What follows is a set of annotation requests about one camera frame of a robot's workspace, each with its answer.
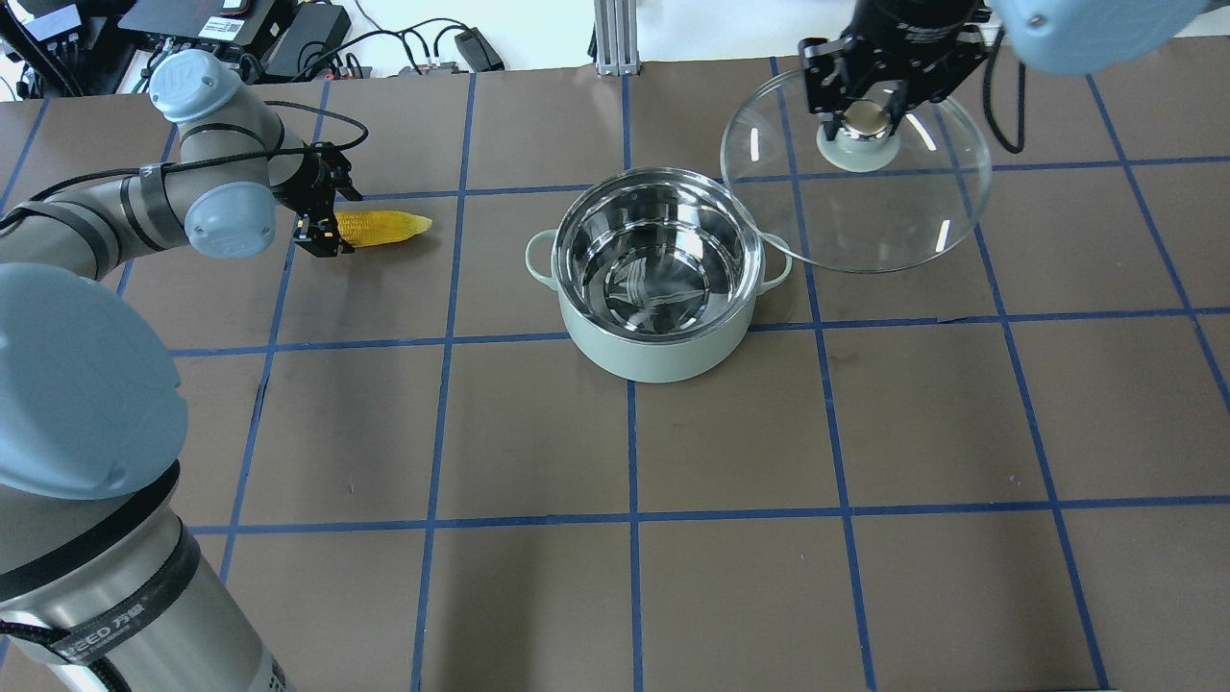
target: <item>blue grid line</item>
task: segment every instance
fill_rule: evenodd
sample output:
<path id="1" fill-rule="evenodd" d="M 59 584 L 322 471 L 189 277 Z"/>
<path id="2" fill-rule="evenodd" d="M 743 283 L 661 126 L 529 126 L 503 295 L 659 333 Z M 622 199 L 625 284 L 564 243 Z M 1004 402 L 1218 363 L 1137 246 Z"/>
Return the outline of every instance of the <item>blue grid line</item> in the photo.
<path id="1" fill-rule="evenodd" d="M 769 70 L 777 76 L 777 58 L 769 58 Z M 790 162 L 791 192 L 795 197 L 795 222 L 798 226 L 800 246 L 806 257 L 812 254 L 807 235 L 807 222 L 803 218 L 803 195 L 798 183 L 798 160 L 795 156 L 795 144 L 791 140 L 790 114 L 786 112 L 786 100 L 777 95 L 777 108 L 781 111 L 782 132 L 786 134 L 786 154 Z M 841 504 L 841 531 L 845 536 L 846 564 L 850 569 L 850 592 L 854 601 L 855 621 L 859 627 L 859 648 L 862 653 L 862 672 L 867 690 L 876 691 L 876 667 L 871 655 L 871 634 L 867 626 L 867 610 L 862 596 L 862 576 L 859 573 L 859 548 L 854 533 L 854 517 L 850 514 L 850 494 L 845 482 L 845 465 L 841 458 L 841 442 L 838 431 L 836 408 L 833 402 L 833 381 L 829 374 L 828 353 L 824 345 L 824 320 L 815 293 L 815 274 L 812 264 L 803 265 L 807 278 L 807 297 L 812 307 L 812 321 L 815 333 L 815 355 L 820 366 L 820 385 L 824 391 L 824 413 L 829 427 L 829 445 L 833 451 L 833 472 L 836 478 L 838 498 Z"/>
<path id="2" fill-rule="evenodd" d="M 1119 508 L 1203 508 L 1230 505 L 1230 495 L 1181 495 L 1154 498 L 1092 498 L 1081 500 L 1059 500 L 1064 510 L 1107 510 Z M 855 517 L 879 516 L 916 516 L 916 515 L 984 515 L 1001 513 L 1049 513 L 1049 500 L 1016 503 L 961 503 L 937 505 L 868 505 L 841 508 L 774 508 L 754 510 L 668 510 L 638 511 L 637 524 L 672 524 L 701 521 L 763 521 L 784 519 L 831 519 L 846 514 Z M 512 526 L 573 526 L 573 525 L 614 525 L 629 524 L 633 520 L 631 513 L 603 513 L 581 515 L 538 515 L 538 516 L 496 516 L 496 517 L 459 517 L 437 519 L 437 530 L 472 530 Z M 279 525 L 228 525 L 192 526 L 189 530 L 198 536 L 225 536 L 234 531 L 239 535 L 262 533 L 352 533 L 365 531 L 419 531 L 427 527 L 427 520 L 371 521 L 371 522 L 322 522 L 322 524 L 279 524 Z"/>
<path id="3" fill-rule="evenodd" d="M 632 596 L 632 690 L 645 690 L 645 648 L 641 618 L 641 483 L 637 478 L 636 383 L 627 381 L 627 508 Z"/>
<path id="4" fill-rule="evenodd" d="M 1105 510 L 1114 508 L 1197 508 L 1230 505 L 1230 495 L 1183 495 L 1177 498 L 1109 498 L 1106 500 L 1060 500 L 1065 510 Z"/>
<path id="5" fill-rule="evenodd" d="M 9 176 L 9 183 L 4 187 L 4 194 L 0 194 L 0 210 L 9 206 L 9 197 L 12 194 L 12 188 L 17 184 L 17 178 L 21 177 L 21 167 L 26 165 L 26 156 L 30 155 L 31 146 L 34 145 L 34 136 L 38 134 L 38 128 L 43 124 L 43 116 L 47 114 L 47 104 L 50 102 L 50 98 L 43 98 L 43 103 L 38 106 L 38 114 L 34 116 L 34 124 L 30 128 L 30 134 L 26 135 L 26 144 L 22 145 L 21 154 L 17 156 L 17 165 L 12 167 L 12 175 Z"/>
<path id="6" fill-rule="evenodd" d="M 961 317 L 872 317 L 862 320 L 824 321 L 820 328 L 825 331 L 839 328 L 882 328 L 898 326 L 937 326 L 950 323 L 999 323 L 1004 318 L 1010 322 L 1034 321 L 1086 321 L 1117 318 L 1175 317 L 1197 315 L 1228 315 L 1230 306 L 1194 307 L 1191 311 L 1182 307 L 1160 307 L 1146 310 L 1092 310 L 1076 312 L 1021 312 L 999 315 L 968 315 Z M 815 328 L 813 321 L 753 323 L 749 332 L 808 331 Z M 439 336 L 423 338 L 383 338 L 367 340 L 296 340 L 278 343 L 274 352 L 332 352 L 344 349 L 402 349 L 415 345 L 443 345 L 445 342 L 458 343 L 518 343 L 530 340 L 563 340 L 569 338 L 567 331 L 540 331 L 528 333 L 490 333 L 476 336 L 454 336 L 451 339 Z M 223 356 L 250 356 L 264 354 L 268 345 L 226 345 L 218 349 L 172 349 L 169 353 L 175 359 L 202 359 Z"/>
<path id="7" fill-rule="evenodd" d="M 124 262 L 124 270 L 119 274 L 119 285 L 116 286 L 116 295 L 124 296 L 124 291 L 128 290 L 128 278 L 130 275 L 133 275 L 133 261 L 128 259 Z"/>
<path id="8" fill-rule="evenodd" d="M 467 189 L 466 194 L 538 194 L 540 192 L 582 192 L 589 189 L 588 183 L 577 184 L 539 184 L 535 187 L 487 187 L 483 189 Z"/>
<path id="9" fill-rule="evenodd" d="M 226 349 L 170 349 L 172 359 L 208 359 L 218 356 L 252 356 L 264 354 L 268 345 L 231 345 Z"/>
<path id="10" fill-rule="evenodd" d="M 815 328 L 815 322 L 811 321 L 781 321 L 771 323 L 754 323 L 748 331 L 807 331 Z"/>
<path id="11" fill-rule="evenodd" d="M 1012 171 L 1066 171 L 1074 168 L 1117 168 L 1122 166 L 1119 161 L 1071 161 L 1054 163 L 995 163 L 991 166 L 996 172 Z"/>
<path id="12" fill-rule="evenodd" d="M 494 333 L 491 336 L 456 336 L 454 343 L 514 343 L 518 340 L 560 340 L 568 338 L 567 331 L 542 331 L 535 333 Z"/>
<path id="13" fill-rule="evenodd" d="M 383 202 L 385 199 L 423 199 L 428 197 L 456 197 L 456 189 L 432 189 L 426 192 L 384 192 L 379 194 L 364 194 L 364 202 Z M 344 202 L 346 198 L 342 195 L 337 197 L 338 202 Z"/>
<path id="14" fill-rule="evenodd" d="M 453 332 L 456 326 L 458 281 L 461 274 L 461 245 L 465 227 L 466 182 L 470 171 L 470 141 L 474 133 L 474 98 L 477 77 L 470 74 L 466 93 L 465 130 L 461 139 L 461 172 L 458 176 L 458 213 L 453 230 L 453 275 L 449 279 L 449 312 L 440 363 L 440 393 L 435 407 L 435 444 L 432 451 L 432 482 L 427 495 L 427 524 L 423 532 L 423 562 L 418 575 L 418 615 L 415 618 L 415 648 L 411 654 L 410 688 L 418 691 L 423 678 L 423 650 L 427 639 L 427 607 L 432 586 L 432 556 L 435 549 L 437 511 L 440 501 L 440 467 L 444 458 L 444 418 L 449 408 L 449 380 L 453 371 Z"/>
<path id="15" fill-rule="evenodd" d="M 961 189 L 961 198 L 966 204 L 966 211 L 973 215 L 973 204 L 969 200 L 969 191 L 966 188 L 964 177 L 957 171 L 957 152 L 952 145 L 952 138 L 948 135 L 948 127 L 943 122 L 943 117 L 937 112 L 936 120 L 940 124 L 940 132 L 943 134 L 945 145 L 948 149 L 948 157 L 952 161 L 952 167 L 954 171 L 954 177 L 957 178 L 957 186 Z M 986 237 L 983 235 L 982 224 L 974 224 L 974 237 L 978 240 L 978 252 L 982 254 L 983 265 L 986 270 L 986 281 L 990 284 L 991 296 L 995 301 L 995 312 L 1000 317 L 1000 326 L 1004 331 L 1004 342 L 1007 345 L 1009 360 L 1012 364 L 1012 376 L 1016 379 L 1017 392 L 1021 396 L 1021 406 L 1025 409 L 1026 424 L 1030 429 L 1030 438 L 1033 441 L 1033 451 L 1038 458 L 1038 470 L 1042 473 L 1042 482 L 1047 489 L 1047 500 L 1050 508 L 1052 519 L 1055 522 L 1055 533 L 1059 538 L 1059 548 L 1064 557 L 1064 564 L 1068 569 L 1068 580 L 1071 584 L 1073 599 L 1076 602 L 1076 613 L 1080 618 L 1081 629 L 1085 633 L 1085 644 L 1089 649 L 1090 660 L 1093 665 L 1093 672 L 1097 676 L 1098 687 L 1106 690 L 1109 687 L 1106 676 L 1106 666 L 1102 661 L 1102 651 L 1097 643 L 1097 634 L 1093 631 L 1093 619 L 1089 612 L 1089 604 L 1085 601 L 1085 589 L 1081 585 L 1080 572 L 1076 568 L 1076 557 L 1073 552 L 1071 540 L 1068 536 L 1068 525 L 1064 521 L 1063 508 L 1059 504 L 1059 494 L 1055 489 L 1054 477 L 1050 473 L 1050 461 L 1047 457 L 1047 450 L 1042 441 L 1042 430 L 1038 427 L 1038 417 L 1033 409 L 1033 399 L 1030 395 L 1030 386 L 1025 379 L 1025 369 L 1021 365 L 1021 355 L 1016 349 L 1016 338 L 1012 334 L 1012 322 L 1007 317 L 1007 310 L 1004 306 L 1004 295 L 1000 293 L 999 280 L 995 275 L 995 265 L 991 262 L 990 251 L 986 245 Z"/>
<path id="16" fill-rule="evenodd" d="M 328 108 L 330 82 L 325 81 L 320 93 L 320 109 Z M 320 140 L 320 130 L 325 124 L 325 116 L 316 116 L 316 129 L 312 132 L 312 141 Z M 256 451 L 256 438 L 261 429 L 261 414 L 264 411 L 264 397 L 269 390 L 269 377 L 273 375 L 273 359 L 277 355 L 278 329 L 282 327 L 282 313 L 287 302 L 287 289 L 290 286 L 290 269 L 294 267 L 295 243 L 292 241 L 287 246 L 287 258 L 282 265 L 282 280 L 278 284 L 278 299 L 273 305 L 273 318 L 269 323 L 269 339 L 264 354 L 264 368 L 261 371 L 261 385 L 256 390 L 256 399 L 252 403 L 252 418 L 248 422 L 247 440 L 244 442 L 244 461 L 240 466 L 239 483 L 235 488 L 235 503 L 231 505 L 230 531 L 226 532 L 226 548 L 223 552 L 223 562 L 218 568 L 218 576 L 223 584 L 230 576 L 231 560 L 235 557 L 235 537 L 244 511 L 244 498 L 247 494 L 247 478 L 252 471 L 252 455 Z"/>
<path id="17" fill-rule="evenodd" d="M 171 123 L 171 130 L 166 133 L 166 144 L 162 145 L 162 157 L 161 161 L 166 161 L 171 157 L 171 149 L 175 146 L 175 138 L 180 134 L 180 127 Z"/>
<path id="18" fill-rule="evenodd" d="M 1161 254 L 1161 261 L 1166 264 L 1166 273 L 1170 274 L 1170 280 L 1175 284 L 1175 291 L 1178 293 L 1178 299 L 1183 304 L 1183 310 L 1187 312 L 1188 318 L 1192 320 L 1192 328 L 1196 331 L 1196 340 L 1199 343 L 1200 352 L 1204 354 L 1204 360 L 1209 366 L 1209 374 L 1213 376 L 1213 382 L 1216 385 L 1218 392 L 1221 393 L 1221 403 L 1225 406 L 1226 411 L 1230 412 L 1230 387 L 1226 386 L 1226 380 L 1221 374 L 1221 369 L 1218 366 L 1218 360 L 1213 355 L 1213 348 L 1209 344 L 1208 337 L 1204 334 L 1204 326 L 1200 324 L 1200 320 L 1196 317 L 1196 311 L 1192 309 L 1192 300 L 1187 294 L 1187 289 L 1183 288 L 1183 279 L 1180 278 L 1178 269 L 1175 267 L 1175 261 L 1171 258 L 1170 251 L 1166 250 L 1166 242 L 1162 240 L 1161 231 L 1157 229 L 1157 222 L 1154 220 L 1153 211 L 1149 210 L 1149 202 L 1145 200 L 1144 192 L 1140 189 L 1140 183 L 1137 182 L 1137 176 L 1132 171 L 1132 165 L 1124 152 L 1123 144 L 1119 141 L 1119 135 L 1114 129 L 1114 123 L 1111 120 L 1111 113 L 1106 108 L 1106 102 L 1102 101 L 1102 92 L 1098 91 L 1097 82 L 1093 81 L 1093 75 L 1085 75 L 1085 81 L 1089 82 L 1089 88 L 1093 93 L 1093 101 L 1097 103 L 1097 109 L 1102 114 L 1102 120 L 1111 135 L 1111 141 L 1114 144 L 1114 150 L 1118 152 L 1119 160 L 1123 163 L 1123 172 L 1128 177 L 1128 184 L 1132 186 L 1132 194 L 1137 198 L 1137 205 L 1140 206 L 1140 215 L 1144 216 L 1145 225 L 1149 226 L 1149 235 L 1153 236 L 1154 245 L 1157 246 L 1157 253 Z"/>
<path id="19" fill-rule="evenodd" d="M 397 349 L 403 345 L 440 345 L 444 338 L 373 338 L 368 340 L 298 340 L 278 343 L 276 350 L 283 352 L 337 352 L 346 349 Z"/>
<path id="20" fill-rule="evenodd" d="M 632 90 L 629 75 L 620 76 L 622 112 L 624 170 L 632 167 Z M 636 383 L 627 381 L 627 508 L 629 508 L 629 584 L 632 599 L 632 690 L 645 690 L 645 649 L 641 628 L 641 483 L 637 478 Z"/>
<path id="21" fill-rule="evenodd" d="M 620 103 L 624 113 L 624 170 L 632 167 L 632 100 L 627 75 L 620 75 Z"/>

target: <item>black electronic device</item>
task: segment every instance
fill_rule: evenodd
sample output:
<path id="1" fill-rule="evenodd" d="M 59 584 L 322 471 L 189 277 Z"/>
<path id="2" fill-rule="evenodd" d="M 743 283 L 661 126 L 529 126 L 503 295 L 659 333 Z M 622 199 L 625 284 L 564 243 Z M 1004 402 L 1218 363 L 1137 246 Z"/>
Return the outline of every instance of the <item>black electronic device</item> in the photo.
<path id="1" fill-rule="evenodd" d="M 137 0 L 119 21 L 138 44 L 154 50 L 165 39 L 188 43 L 237 61 L 245 53 L 263 55 L 295 15 L 295 0 L 251 0 L 242 17 L 223 16 L 226 0 Z"/>
<path id="2" fill-rule="evenodd" d="M 351 31 L 351 17 L 336 5 L 305 2 L 299 5 L 290 28 L 282 32 L 278 43 L 264 60 L 262 82 L 290 81 L 298 76 L 315 57 L 342 44 Z M 310 79 L 320 70 L 309 73 Z"/>
<path id="3" fill-rule="evenodd" d="M 476 73 L 490 73 L 504 69 L 504 59 L 496 53 L 491 42 L 477 28 L 470 27 L 456 34 L 454 41 L 458 50 L 470 69 Z"/>
<path id="4" fill-rule="evenodd" d="M 111 15 L 123 15 L 133 6 L 135 0 L 21 0 L 21 6 L 36 17 L 42 17 L 62 10 L 69 5 L 76 5 L 82 17 L 108 17 Z"/>

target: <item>blue tape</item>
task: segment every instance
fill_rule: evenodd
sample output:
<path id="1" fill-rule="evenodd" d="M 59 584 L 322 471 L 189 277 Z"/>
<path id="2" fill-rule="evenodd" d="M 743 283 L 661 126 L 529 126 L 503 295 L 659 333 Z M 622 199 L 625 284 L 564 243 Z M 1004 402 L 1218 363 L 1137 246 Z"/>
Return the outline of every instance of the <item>blue tape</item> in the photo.
<path id="1" fill-rule="evenodd" d="M 449 380 L 453 371 L 453 332 L 456 326 L 458 281 L 460 279 L 462 230 L 465 227 L 466 182 L 470 175 L 470 141 L 474 134 L 474 101 L 477 79 L 470 75 L 465 104 L 465 130 L 461 139 L 461 172 L 458 177 L 456 226 L 453 231 L 453 274 L 449 279 L 449 312 L 444 332 L 444 359 L 440 364 L 440 393 L 435 407 L 435 444 L 432 451 L 432 482 L 427 497 L 427 522 L 423 533 L 423 562 L 418 579 L 418 615 L 415 619 L 415 649 L 411 654 L 410 687 L 418 691 L 423 677 L 423 650 L 427 639 L 427 608 L 432 586 L 432 557 L 435 552 L 437 511 L 440 501 L 440 468 L 444 458 L 445 415 L 449 408 Z"/>
<path id="2" fill-rule="evenodd" d="M 26 144 L 22 145 L 21 154 L 17 156 L 17 165 L 14 166 L 12 175 L 9 176 L 9 184 L 5 184 L 4 194 L 0 194 L 0 210 L 9 208 L 9 197 L 12 194 L 14 186 L 17 184 L 21 168 L 26 165 L 26 156 L 30 155 L 31 146 L 34 145 L 34 136 L 38 135 L 38 128 L 43 124 L 43 116 L 47 114 L 47 106 L 50 102 L 50 98 L 43 98 L 43 103 L 38 106 L 38 114 L 34 116 L 34 124 L 30 128 L 30 134 L 26 135 Z"/>

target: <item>pot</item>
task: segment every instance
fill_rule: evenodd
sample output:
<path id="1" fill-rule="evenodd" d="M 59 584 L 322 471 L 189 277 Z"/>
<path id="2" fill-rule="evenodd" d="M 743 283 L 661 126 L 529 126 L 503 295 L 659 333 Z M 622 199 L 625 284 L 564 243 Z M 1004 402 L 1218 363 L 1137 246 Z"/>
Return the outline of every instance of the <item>pot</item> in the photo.
<path id="1" fill-rule="evenodd" d="M 760 235 L 720 183 L 683 168 L 633 168 L 590 187 L 557 230 L 530 238 L 525 268 L 556 291 L 589 360 L 626 380 L 676 382 L 731 355 L 756 296 L 790 275 L 787 256 L 765 280 Z M 547 241 L 544 274 L 531 253 Z"/>

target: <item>black cable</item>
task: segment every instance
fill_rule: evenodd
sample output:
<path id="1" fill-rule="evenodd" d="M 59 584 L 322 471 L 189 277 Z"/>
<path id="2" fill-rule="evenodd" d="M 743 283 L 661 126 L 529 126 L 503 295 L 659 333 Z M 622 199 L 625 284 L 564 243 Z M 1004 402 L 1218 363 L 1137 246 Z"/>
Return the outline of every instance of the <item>black cable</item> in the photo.
<path id="1" fill-rule="evenodd" d="M 314 63 L 309 64 L 306 68 L 304 68 L 303 70 L 300 70 L 299 74 L 296 74 L 295 76 L 290 77 L 290 81 L 301 81 L 309 74 L 314 74 L 314 73 L 319 71 L 322 68 L 322 65 L 321 65 L 322 60 L 332 60 L 342 50 L 346 50 L 347 48 L 354 45 L 355 43 L 359 43 L 360 41 L 365 41 L 368 38 L 371 38 L 373 36 L 392 36 L 394 38 L 397 38 L 399 41 L 401 41 L 402 47 L 406 49 L 406 57 L 410 58 L 411 66 L 415 68 L 416 73 L 423 74 L 423 70 L 419 69 L 418 63 L 415 61 L 415 54 L 411 52 L 410 44 L 407 44 L 406 41 L 405 41 L 405 34 L 408 33 L 413 28 L 418 28 L 418 25 L 403 28 L 400 32 L 399 31 L 386 31 L 386 29 L 383 29 L 383 28 L 378 28 L 378 29 L 369 31 L 367 33 L 360 33 L 359 36 L 355 36 L 354 38 L 347 41 L 346 43 L 338 45 L 337 48 L 333 48 L 332 50 L 327 50 L 325 53 L 321 53 L 320 57 L 316 58 L 316 60 Z"/>
<path id="2" fill-rule="evenodd" d="M 319 146 L 316 146 L 316 145 L 314 145 L 314 146 L 295 146 L 295 147 L 292 147 L 292 149 L 267 149 L 264 151 L 250 151 L 247 154 L 232 154 L 230 156 L 218 156 L 215 159 L 203 159 L 200 161 L 191 161 L 191 162 L 187 162 L 187 163 L 171 163 L 170 166 L 166 166 L 166 168 L 165 168 L 166 172 L 192 171 L 192 170 L 198 170 L 198 168 L 208 168 L 208 167 L 213 167 L 213 166 L 221 166 L 221 165 L 225 165 L 225 163 L 234 163 L 236 161 L 248 161 L 248 160 L 252 160 L 252 159 L 272 159 L 273 156 L 285 156 L 285 155 L 289 155 L 289 154 L 319 154 L 319 152 L 321 152 L 321 150 L 325 150 L 325 149 L 331 149 L 331 150 L 335 150 L 335 151 L 346 151 L 348 149 L 354 149 L 359 144 L 363 144 L 363 141 L 367 140 L 368 135 L 371 134 L 371 130 L 369 130 L 365 124 L 363 124 L 362 122 L 359 122 L 359 120 L 357 120 L 357 119 L 354 119 L 354 118 L 352 118 L 349 116 L 343 116 L 341 113 L 335 113 L 332 111 L 326 111 L 323 108 L 317 108 L 315 106 L 304 106 L 303 103 L 292 103 L 289 101 L 266 101 L 264 103 L 267 106 L 277 106 L 277 107 L 284 107 L 284 108 L 295 108 L 295 109 L 299 109 L 299 111 L 308 111 L 309 113 L 316 113 L 319 116 L 325 116 L 325 117 L 328 117 L 328 118 L 342 120 L 342 122 L 344 122 L 347 124 L 357 127 L 359 129 L 359 135 L 355 136 L 354 139 L 347 141 L 346 144 L 330 144 L 328 146 L 323 146 L 323 145 L 319 145 Z M 98 172 L 92 172 L 92 173 L 86 173 L 86 175 L 79 175 L 76 177 L 70 177 L 68 179 L 62 179 L 60 182 L 57 182 L 55 184 L 53 184 L 53 186 L 50 186 L 50 187 L 48 187 L 46 189 L 41 189 L 38 193 L 32 194 L 30 197 L 30 199 L 32 202 L 42 202 L 43 199 L 47 199 L 52 194 L 55 194 L 57 192 L 59 192 L 59 191 L 62 191 L 64 188 L 73 187 L 74 184 L 80 184 L 82 182 L 92 182 L 95 179 L 102 179 L 102 178 L 106 178 L 106 177 L 118 177 L 118 176 L 127 176 L 127 175 L 140 175 L 140 172 L 141 172 L 140 168 L 112 168 L 112 170 L 108 170 L 108 171 L 98 171 Z"/>
<path id="3" fill-rule="evenodd" d="M 432 50 L 433 50 L 433 54 L 437 58 L 440 57 L 440 39 L 444 38 L 445 33 L 448 33 L 448 32 L 450 32 L 450 31 L 453 31 L 455 28 L 460 28 L 461 31 L 470 31 L 470 27 L 467 27 L 465 25 L 449 25 L 449 26 L 442 28 L 440 32 L 435 34 L 435 41 L 432 42 Z"/>
<path id="4" fill-rule="evenodd" d="M 63 639 L 68 632 L 60 629 L 50 629 L 47 627 L 36 627 L 32 624 L 20 624 L 16 622 L 0 621 L 0 634 L 7 634 L 22 642 L 30 642 L 31 644 L 38 644 L 39 647 L 49 649 L 53 644 Z M 132 692 L 132 687 L 124 682 L 119 671 L 116 670 L 114 664 L 112 664 L 106 658 L 98 659 L 97 661 L 90 664 L 90 672 L 98 678 L 102 683 L 103 690 L 107 692 Z"/>
<path id="5" fill-rule="evenodd" d="M 247 65 L 247 75 L 244 75 L 244 65 Z M 240 79 L 244 84 L 256 84 L 264 76 L 264 68 L 261 65 L 260 58 L 245 52 L 239 57 Z"/>
<path id="6" fill-rule="evenodd" d="M 81 85 L 77 84 L 73 74 L 63 70 L 64 65 L 57 64 L 55 59 L 38 45 L 26 26 L 17 21 L 17 16 L 9 6 L 9 0 L 0 0 L 0 34 L 30 63 L 36 74 L 54 77 L 52 85 L 58 91 L 66 96 L 84 95 Z"/>
<path id="7" fill-rule="evenodd" d="M 363 18 L 368 20 L 369 25 L 379 28 L 380 31 L 385 31 L 385 27 L 378 25 L 376 21 L 373 20 L 370 15 L 368 15 L 368 11 L 363 9 L 363 2 L 359 2 L 359 0 L 354 0 L 354 6 L 359 9 L 359 14 L 363 15 Z"/>
<path id="8" fill-rule="evenodd" d="M 999 58 L 1000 45 L 1004 43 L 1004 27 L 995 33 L 995 43 L 991 44 L 990 55 L 986 57 L 986 68 L 983 70 L 983 113 L 986 116 L 986 124 L 991 128 L 991 134 L 1009 152 L 1020 154 L 1025 150 L 1025 63 L 1018 63 L 1016 73 L 1016 144 L 1004 136 L 999 122 L 995 120 L 995 111 L 991 106 L 991 77 L 995 73 L 995 60 Z"/>
<path id="9" fill-rule="evenodd" d="M 427 52 L 427 39 L 423 38 L 423 34 L 418 33 L 418 31 L 416 31 L 413 28 L 407 28 L 406 31 L 408 33 L 413 33 L 415 37 L 418 38 L 418 44 L 423 47 L 423 57 L 426 57 L 427 61 L 430 63 L 432 61 L 432 54 Z M 405 36 L 402 36 L 401 39 L 402 39 L 402 43 L 406 42 L 406 37 Z"/>

